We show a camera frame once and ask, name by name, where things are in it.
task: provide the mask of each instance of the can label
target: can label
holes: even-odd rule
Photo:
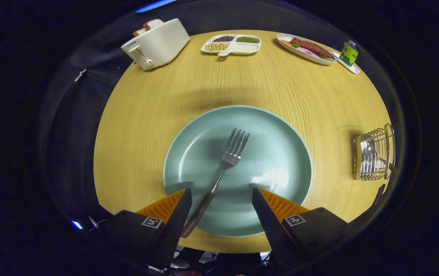
[[[356,62],[357,55],[359,53],[356,49],[344,43],[344,48],[340,53],[340,59],[347,65],[352,66]]]

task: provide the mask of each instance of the dish rack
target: dish rack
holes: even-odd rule
[[[358,136],[353,143],[356,180],[388,179],[391,173],[396,174],[395,132],[390,124]]]

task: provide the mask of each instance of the light blue plate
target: light blue plate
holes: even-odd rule
[[[263,232],[252,205],[252,187],[302,204],[312,177],[310,154],[303,139],[281,117],[266,110],[232,105],[210,110],[192,120],[172,142],[165,159],[167,194],[189,187],[192,208],[216,179],[221,155],[233,128],[250,132],[242,159],[226,171],[216,196],[197,227],[220,236]]]

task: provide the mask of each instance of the fork handle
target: fork handle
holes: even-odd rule
[[[209,204],[212,201],[212,198],[214,197],[214,194],[216,193],[216,189],[218,187],[218,183],[223,177],[224,172],[226,171],[225,168],[221,168],[221,171],[219,171],[218,177],[216,178],[216,181],[211,185],[211,188],[209,188],[209,191],[204,195],[201,202],[198,204],[197,208],[195,208],[194,213],[190,216],[190,219],[187,220],[186,225],[184,226],[184,229],[182,230],[182,234],[180,235],[182,238],[186,238],[190,235],[192,230],[194,230],[195,225],[200,221],[202,218],[202,215],[204,215],[204,212],[209,207]]]
[[[207,191],[207,193],[202,198],[201,202],[195,209],[194,213],[190,216],[190,219],[187,220],[186,225],[184,226],[184,230],[182,230],[181,237],[186,238],[190,235],[192,230],[194,230],[195,225],[200,221],[202,215],[204,215],[205,211],[209,207],[209,204],[214,197],[214,192]]]

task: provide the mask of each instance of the table surface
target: table surface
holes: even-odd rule
[[[200,51],[212,36],[231,33],[261,37],[260,51],[226,58]],[[324,207],[346,222],[369,208],[386,181],[354,180],[350,140],[390,123],[378,91],[362,71],[355,75],[338,62],[320,65],[289,52],[277,34],[203,33],[191,36],[168,65],[144,71],[132,63],[98,128],[94,176],[100,205],[113,214],[135,212],[165,197],[163,164],[179,131],[208,110],[251,105],[279,115],[305,140],[313,166],[305,208]],[[221,237],[197,228],[179,245],[221,253],[270,250],[263,233]]]

